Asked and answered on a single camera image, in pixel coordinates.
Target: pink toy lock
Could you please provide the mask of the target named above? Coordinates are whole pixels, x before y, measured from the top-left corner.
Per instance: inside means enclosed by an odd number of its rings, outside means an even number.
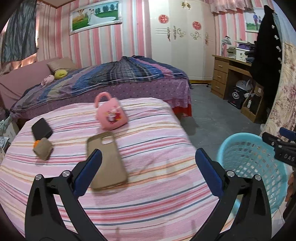
[[[99,102],[103,96],[106,96],[108,101],[100,105]],[[118,99],[112,98],[108,92],[98,94],[94,103],[95,107],[98,108],[96,119],[101,123],[103,129],[114,130],[128,122]]]

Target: concrete floor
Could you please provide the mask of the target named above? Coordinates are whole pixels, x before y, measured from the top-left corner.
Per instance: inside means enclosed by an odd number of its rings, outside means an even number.
[[[252,123],[227,100],[211,93],[205,85],[193,85],[192,117],[183,117],[181,125],[196,148],[203,148],[212,160],[229,136],[239,132],[260,134],[260,125]]]

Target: laundry basket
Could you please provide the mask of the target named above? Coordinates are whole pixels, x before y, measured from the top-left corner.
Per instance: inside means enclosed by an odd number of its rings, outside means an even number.
[[[283,203],[288,188],[286,164],[274,159],[274,149],[264,143],[261,137],[250,133],[237,133],[228,137],[218,151],[217,162],[239,177],[252,178],[259,174],[266,188],[271,213]],[[239,205],[237,199],[232,210],[234,215]]]

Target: human hand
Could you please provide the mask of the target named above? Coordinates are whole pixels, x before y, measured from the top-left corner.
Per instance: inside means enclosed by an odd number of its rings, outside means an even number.
[[[289,180],[288,180],[288,190],[287,190],[287,196],[286,196],[286,199],[285,199],[285,202],[288,202],[291,198],[291,196],[293,195],[293,192],[294,192],[294,188],[293,188],[293,182],[295,181],[295,177],[294,177],[294,174],[295,172],[293,172],[290,177],[289,177]]]

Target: black smartphone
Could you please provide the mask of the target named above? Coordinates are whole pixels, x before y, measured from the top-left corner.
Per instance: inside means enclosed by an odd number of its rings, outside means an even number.
[[[52,129],[44,118],[41,118],[32,126],[32,132],[35,140],[41,140],[44,137],[49,138],[52,135]]]

